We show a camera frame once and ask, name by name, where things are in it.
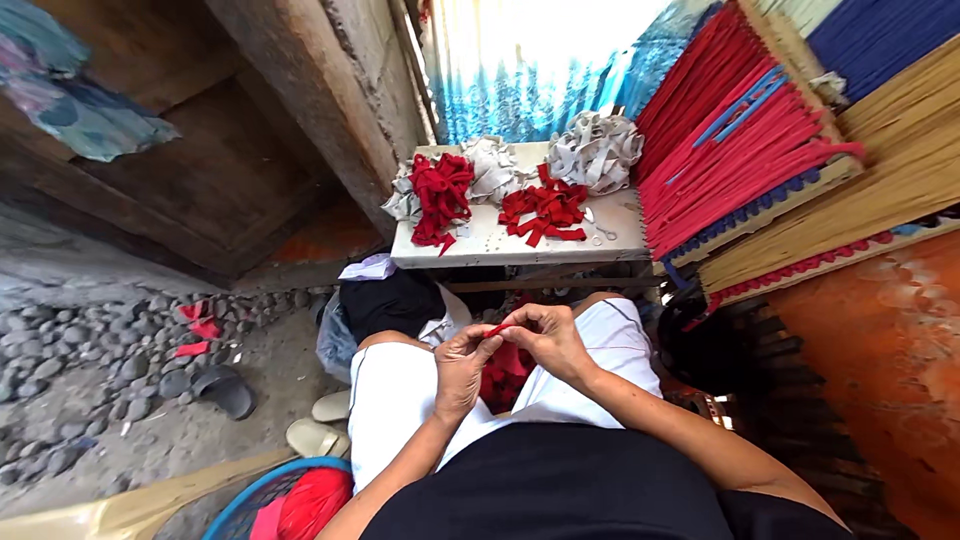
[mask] white table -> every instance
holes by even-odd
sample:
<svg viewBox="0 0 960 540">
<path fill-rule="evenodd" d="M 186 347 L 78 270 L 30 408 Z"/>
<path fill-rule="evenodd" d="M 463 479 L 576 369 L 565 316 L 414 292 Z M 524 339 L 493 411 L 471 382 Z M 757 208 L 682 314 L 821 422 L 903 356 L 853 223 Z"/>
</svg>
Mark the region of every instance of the white table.
<svg viewBox="0 0 960 540">
<path fill-rule="evenodd" d="M 518 165 L 521 168 L 543 163 L 546 142 L 523 142 L 514 145 Z M 437 151 L 460 154 L 459 146 L 421 146 L 418 153 Z M 451 266 L 497 266 L 503 264 L 549 264 L 557 262 L 606 262 L 616 260 L 639 260 L 649 258 L 643 228 L 640 222 L 636 190 L 621 189 L 609 195 L 589 197 L 580 209 L 590 207 L 600 227 L 617 234 L 616 240 L 608 240 L 593 225 L 584 221 L 572 227 L 582 227 L 587 240 L 560 240 L 544 237 L 536 248 L 526 244 L 523 237 L 507 235 L 507 228 L 498 224 L 500 210 L 492 204 L 470 205 L 469 237 L 457 236 L 457 241 L 446 250 L 443 257 L 439 247 L 418 246 L 410 241 L 414 223 L 401 221 L 396 227 L 391 257 L 401 268 L 442 268 Z M 520 218 L 523 223 L 533 214 Z M 603 241 L 594 245 L 593 237 Z"/>
</svg>

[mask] black cloth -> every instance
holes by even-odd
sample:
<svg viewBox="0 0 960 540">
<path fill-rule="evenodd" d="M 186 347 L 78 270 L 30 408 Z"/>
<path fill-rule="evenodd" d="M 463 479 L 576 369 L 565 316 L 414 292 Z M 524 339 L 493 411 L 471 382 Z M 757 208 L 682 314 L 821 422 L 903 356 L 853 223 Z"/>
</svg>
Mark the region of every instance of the black cloth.
<svg viewBox="0 0 960 540">
<path fill-rule="evenodd" d="M 340 304 L 357 343 L 385 330 L 417 339 L 427 321 L 446 314 L 437 284 L 422 272 L 401 268 L 385 280 L 341 282 Z"/>
<path fill-rule="evenodd" d="M 685 456 L 633 430 L 512 424 L 401 489 L 362 540 L 851 539 L 804 504 L 716 492 Z"/>
</svg>

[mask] rocky ground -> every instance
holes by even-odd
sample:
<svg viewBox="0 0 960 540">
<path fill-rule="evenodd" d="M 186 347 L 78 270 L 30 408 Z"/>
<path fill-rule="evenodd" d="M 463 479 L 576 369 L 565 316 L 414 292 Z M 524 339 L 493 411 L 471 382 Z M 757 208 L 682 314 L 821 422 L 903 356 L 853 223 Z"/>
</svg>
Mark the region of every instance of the rocky ground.
<svg viewBox="0 0 960 540">
<path fill-rule="evenodd" d="M 342 384 L 314 354 L 308 307 L 317 288 L 191 296 L 92 307 L 27 307 L 0 315 L 0 518 L 93 501 L 283 446 L 290 422 Z M 180 306 L 204 302 L 222 334 L 209 352 L 174 357 L 203 338 Z M 198 402 L 190 383 L 228 363 L 257 394 L 232 422 Z M 169 524 L 199 537 L 232 496 L 207 498 Z"/>
</svg>

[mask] black shirt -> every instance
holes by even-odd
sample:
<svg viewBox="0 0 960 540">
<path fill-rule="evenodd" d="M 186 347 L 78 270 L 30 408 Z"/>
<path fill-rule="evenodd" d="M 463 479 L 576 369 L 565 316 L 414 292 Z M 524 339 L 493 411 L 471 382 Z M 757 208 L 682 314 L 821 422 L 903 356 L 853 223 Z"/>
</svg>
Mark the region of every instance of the black shirt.
<svg viewBox="0 0 960 540">
<path fill-rule="evenodd" d="M 851 539 L 787 499 L 717 492 L 685 456 L 634 430 L 512 424 L 398 491 L 362 540 Z"/>
</svg>

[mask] scissors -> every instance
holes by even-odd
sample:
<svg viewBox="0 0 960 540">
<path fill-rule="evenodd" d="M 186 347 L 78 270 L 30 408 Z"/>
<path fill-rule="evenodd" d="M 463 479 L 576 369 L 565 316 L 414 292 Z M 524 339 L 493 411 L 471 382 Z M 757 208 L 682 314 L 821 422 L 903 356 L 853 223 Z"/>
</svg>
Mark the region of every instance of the scissors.
<svg viewBox="0 0 960 540">
<path fill-rule="evenodd" d="M 604 236 L 606 236 L 609 241 L 614 241 L 614 240 L 616 240 L 616 233 L 615 233 L 615 232 L 613 232 L 613 231 L 608 231 L 608 230 L 600 227 L 599 225 L 597 225 L 597 220 L 596 220 L 596 218 L 593 216 L 593 210 L 591 210 L 590 207 L 586 207 L 586 208 L 584 209 L 584 219 L 587 220 L 588 223 L 593 224 L 593 227 L 594 227 L 597 231 L 603 233 Z M 602 244 L 602 243 L 603 243 L 603 240 L 600 240 L 600 237 L 599 237 L 599 236 L 596 236 L 596 235 L 595 235 L 595 236 L 593 237 L 593 245 L 599 246 L 599 245 Z"/>
</svg>

